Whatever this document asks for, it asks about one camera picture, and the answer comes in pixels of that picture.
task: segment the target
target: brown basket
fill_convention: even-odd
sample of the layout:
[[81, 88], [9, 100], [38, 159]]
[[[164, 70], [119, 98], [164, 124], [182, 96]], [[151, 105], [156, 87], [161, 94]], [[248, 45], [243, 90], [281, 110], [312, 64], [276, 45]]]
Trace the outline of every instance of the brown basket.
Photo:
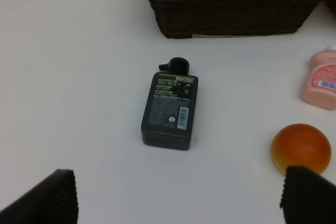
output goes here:
[[167, 38], [296, 32], [321, 0], [149, 0]]
[[327, 0], [328, 6], [334, 14], [336, 14], [336, 0]]

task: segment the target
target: pink bottle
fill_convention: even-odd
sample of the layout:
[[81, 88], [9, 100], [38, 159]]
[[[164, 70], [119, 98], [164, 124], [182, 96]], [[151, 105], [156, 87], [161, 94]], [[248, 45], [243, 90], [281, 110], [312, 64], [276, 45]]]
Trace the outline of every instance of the pink bottle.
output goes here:
[[302, 98], [320, 108], [336, 109], [336, 46], [313, 55], [310, 66]]

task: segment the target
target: bottle cap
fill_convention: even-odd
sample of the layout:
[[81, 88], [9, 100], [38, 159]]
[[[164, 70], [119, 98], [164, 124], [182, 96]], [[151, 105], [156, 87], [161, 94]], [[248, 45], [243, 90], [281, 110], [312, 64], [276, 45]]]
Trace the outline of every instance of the bottle cap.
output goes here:
[[333, 46], [328, 46], [325, 51], [329, 51], [329, 50], [336, 50], [336, 45]]
[[168, 64], [159, 65], [161, 71], [172, 74], [189, 74], [189, 62], [186, 59], [176, 57], [171, 59]]

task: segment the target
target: white table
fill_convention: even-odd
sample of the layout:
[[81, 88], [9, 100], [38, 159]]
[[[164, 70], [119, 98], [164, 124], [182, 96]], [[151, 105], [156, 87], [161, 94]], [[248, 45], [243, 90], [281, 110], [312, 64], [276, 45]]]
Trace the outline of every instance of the white table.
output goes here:
[[[174, 40], [147, 0], [0, 0], [0, 209], [70, 168], [80, 224], [284, 223], [270, 143], [308, 123], [335, 151], [336, 112], [300, 99], [335, 39], [324, 5], [293, 35]], [[186, 152], [140, 134], [152, 76], [176, 56], [200, 79]]]

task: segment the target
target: product label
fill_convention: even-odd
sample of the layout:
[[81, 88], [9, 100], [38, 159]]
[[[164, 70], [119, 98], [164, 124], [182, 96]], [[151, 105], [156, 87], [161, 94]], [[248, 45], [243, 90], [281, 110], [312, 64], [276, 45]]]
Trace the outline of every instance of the product label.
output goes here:
[[336, 92], [336, 65], [328, 65], [317, 70], [311, 85]]
[[187, 129], [194, 78], [160, 74], [155, 86], [149, 123]]

